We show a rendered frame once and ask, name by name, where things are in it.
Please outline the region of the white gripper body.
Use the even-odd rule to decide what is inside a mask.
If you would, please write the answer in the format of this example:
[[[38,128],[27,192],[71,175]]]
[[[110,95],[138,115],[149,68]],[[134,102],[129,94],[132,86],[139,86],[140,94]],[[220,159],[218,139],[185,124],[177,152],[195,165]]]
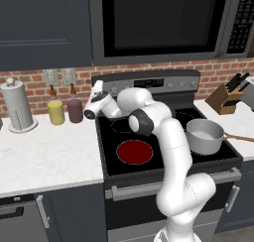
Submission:
[[[93,86],[93,97],[102,98],[103,97],[103,81],[97,80]]]

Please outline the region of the black and steel stove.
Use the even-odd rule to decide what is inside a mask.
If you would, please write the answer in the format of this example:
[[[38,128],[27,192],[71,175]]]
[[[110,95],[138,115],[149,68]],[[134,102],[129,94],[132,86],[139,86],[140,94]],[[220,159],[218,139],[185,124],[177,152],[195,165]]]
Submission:
[[[93,78],[108,242],[210,242],[242,158],[194,107],[200,73]]]

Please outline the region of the dark red bottle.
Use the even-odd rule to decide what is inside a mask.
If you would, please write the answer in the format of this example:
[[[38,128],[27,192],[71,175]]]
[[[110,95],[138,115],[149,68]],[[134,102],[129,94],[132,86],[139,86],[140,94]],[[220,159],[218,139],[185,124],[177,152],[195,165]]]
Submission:
[[[70,85],[69,99],[67,100],[67,111],[71,123],[80,123],[83,120],[82,102],[76,96],[73,84]]]

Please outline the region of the yellow bottle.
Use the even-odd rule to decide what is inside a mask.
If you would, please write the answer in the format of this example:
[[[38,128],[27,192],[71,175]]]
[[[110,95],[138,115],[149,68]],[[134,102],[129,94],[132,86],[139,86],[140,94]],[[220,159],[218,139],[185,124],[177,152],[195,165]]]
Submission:
[[[64,104],[58,99],[54,86],[50,85],[48,111],[53,125],[64,123]]]

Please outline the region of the paper towel roll on holder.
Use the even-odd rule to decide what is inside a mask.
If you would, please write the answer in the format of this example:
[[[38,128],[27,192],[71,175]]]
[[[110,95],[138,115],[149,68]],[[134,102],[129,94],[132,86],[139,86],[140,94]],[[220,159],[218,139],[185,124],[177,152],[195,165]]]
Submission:
[[[33,130],[38,120],[32,116],[24,83],[8,77],[1,84],[1,91],[11,120],[8,129],[16,134]]]

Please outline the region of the black and steel microwave oven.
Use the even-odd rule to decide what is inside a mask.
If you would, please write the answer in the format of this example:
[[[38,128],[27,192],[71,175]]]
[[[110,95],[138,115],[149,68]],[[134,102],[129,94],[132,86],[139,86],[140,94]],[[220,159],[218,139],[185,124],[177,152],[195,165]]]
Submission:
[[[254,0],[89,0],[93,61],[113,65],[245,58]]]

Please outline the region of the black oven door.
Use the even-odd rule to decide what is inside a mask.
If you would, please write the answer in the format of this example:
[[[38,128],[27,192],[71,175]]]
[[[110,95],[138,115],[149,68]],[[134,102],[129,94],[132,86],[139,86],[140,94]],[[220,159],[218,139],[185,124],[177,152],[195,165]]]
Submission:
[[[209,221],[217,222],[219,220],[233,185],[233,181],[216,185],[216,193],[196,217],[194,225],[208,223]],[[110,189],[105,192],[105,214],[108,230],[166,219],[166,216],[157,208],[154,194],[114,201]]]

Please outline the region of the wooden knife block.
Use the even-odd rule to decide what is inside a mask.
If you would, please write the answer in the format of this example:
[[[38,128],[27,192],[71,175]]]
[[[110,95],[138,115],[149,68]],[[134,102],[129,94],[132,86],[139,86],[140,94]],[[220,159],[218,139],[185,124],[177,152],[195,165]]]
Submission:
[[[236,104],[244,95],[246,85],[240,84],[249,76],[236,73],[229,82],[221,83],[206,99],[205,102],[219,115],[233,114]]]

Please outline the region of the dark blue base cupboard door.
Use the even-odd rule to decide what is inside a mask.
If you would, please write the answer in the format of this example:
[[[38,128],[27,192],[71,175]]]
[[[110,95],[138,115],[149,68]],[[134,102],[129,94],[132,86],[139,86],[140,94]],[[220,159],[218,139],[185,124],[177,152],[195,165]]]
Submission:
[[[238,194],[234,203],[230,202],[230,196],[228,204],[231,209],[223,210],[215,229],[216,233],[254,225],[254,160],[243,162],[240,173],[241,180],[234,184],[239,187]]]
[[[107,242],[102,183],[39,194],[50,217],[49,242]]]

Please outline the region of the steel oven bottom drawer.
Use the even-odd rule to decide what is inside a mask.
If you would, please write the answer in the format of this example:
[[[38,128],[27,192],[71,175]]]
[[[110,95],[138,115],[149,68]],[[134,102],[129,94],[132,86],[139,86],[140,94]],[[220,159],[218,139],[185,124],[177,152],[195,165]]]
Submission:
[[[222,209],[201,212],[193,224],[193,232],[201,242],[210,242],[222,214]],[[167,220],[149,222],[108,231],[108,242],[154,242],[156,234]]]

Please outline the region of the grey countertop appliance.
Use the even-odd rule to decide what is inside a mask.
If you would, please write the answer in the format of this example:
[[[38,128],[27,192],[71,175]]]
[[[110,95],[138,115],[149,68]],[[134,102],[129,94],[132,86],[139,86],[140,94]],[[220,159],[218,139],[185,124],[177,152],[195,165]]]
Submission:
[[[242,101],[248,105],[251,110],[254,112],[254,81],[251,80],[246,88],[243,90],[244,95]]]

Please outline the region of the grey dishwasher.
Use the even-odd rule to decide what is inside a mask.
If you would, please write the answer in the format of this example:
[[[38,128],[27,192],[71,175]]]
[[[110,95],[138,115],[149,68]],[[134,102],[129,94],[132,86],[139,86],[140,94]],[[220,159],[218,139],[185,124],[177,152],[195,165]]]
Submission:
[[[0,215],[23,206],[22,216],[0,220],[0,242],[49,242],[32,194],[0,198]]]

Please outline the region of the grey wall socket plate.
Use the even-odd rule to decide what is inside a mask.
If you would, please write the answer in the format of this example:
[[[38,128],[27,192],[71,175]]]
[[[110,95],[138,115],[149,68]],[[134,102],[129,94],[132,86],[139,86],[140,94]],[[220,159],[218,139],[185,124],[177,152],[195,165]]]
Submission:
[[[68,86],[71,83],[76,84],[76,77],[75,77],[75,68],[63,68],[62,69],[62,81],[63,85]]]
[[[60,80],[58,76],[58,70],[56,68],[52,69],[44,69],[44,80],[46,83],[46,86],[59,86],[60,85]]]

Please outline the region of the dark blue wall cupboard door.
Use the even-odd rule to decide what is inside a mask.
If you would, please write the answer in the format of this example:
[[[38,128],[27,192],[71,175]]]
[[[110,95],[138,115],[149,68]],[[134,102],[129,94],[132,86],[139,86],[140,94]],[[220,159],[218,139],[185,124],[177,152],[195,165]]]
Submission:
[[[91,65],[88,0],[0,0],[0,71]]]

